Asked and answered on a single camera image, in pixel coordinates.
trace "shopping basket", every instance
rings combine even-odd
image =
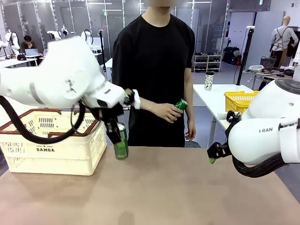
[[[73,112],[75,124],[79,113]],[[19,118],[25,127],[40,137],[54,137],[70,128],[71,112],[33,109]],[[10,172],[92,175],[106,149],[104,124],[86,112],[78,132],[66,140],[40,145],[26,140],[12,122],[0,127],[0,148]]]
[[[274,68],[276,60],[276,56],[272,56],[271,58],[266,58],[262,56],[261,65],[264,67],[264,69],[271,71]]]
[[[250,102],[258,93],[259,91],[254,91],[253,93],[245,93],[244,91],[225,92],[226,112],[245,112],[249,108]]]

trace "white shirt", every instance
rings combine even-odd
[[[273,51],[282,51],[286,49],[288,44],[290,43],[290,38],[294,39],[295,44],[298,43],[299,39],[292,28],[281,26],[277,29],[275,29],[272,33],[271,43],[274,44],[274,47],[272,49]]]

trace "green soda can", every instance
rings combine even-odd
[[[128,157],[128,142],[127,142],[127,132],[126,126],[123,123],[118,123],[118,128],[120,130],[120,136],[122,141],[113,145],[114,154],[116,159],[123,160]]]
[[[180,102],[175,105],[175,107],[180,110],[185,110],[187,108],[187,106],[188,106],[187,102],[183,99],[180,100]]]

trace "shoe rack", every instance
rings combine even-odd
[[[220,72],[222,55],[194,55],[192,72]]]

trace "seated person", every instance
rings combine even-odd
[[[37,49],[37,45],[34,41],[32,41],[31,37],[29,35],[24,36],[24,41],[21,43],[21,50],[22,53],[25,53],[25,49]],[[37,59],[37,64],[39,65],[41,63],[41,59]]]

